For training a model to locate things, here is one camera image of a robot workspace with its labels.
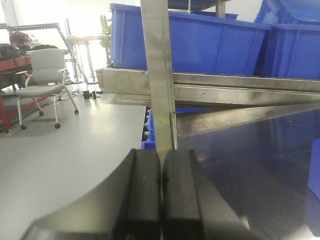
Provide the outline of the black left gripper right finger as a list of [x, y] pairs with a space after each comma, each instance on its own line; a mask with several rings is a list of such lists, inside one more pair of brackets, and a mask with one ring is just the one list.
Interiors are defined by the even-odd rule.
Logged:
[[204, 173], [192, 150], [171, 150], [162, 171], [165, 240], [248, 240], [250, 231]]

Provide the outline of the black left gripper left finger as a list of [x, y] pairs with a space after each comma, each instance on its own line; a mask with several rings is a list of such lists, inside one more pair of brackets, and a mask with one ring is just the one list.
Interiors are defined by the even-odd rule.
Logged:
[[94, 189], [35, 220], [24, 240], [158, 240], [161, 166], [155, 150], [131, 149]]

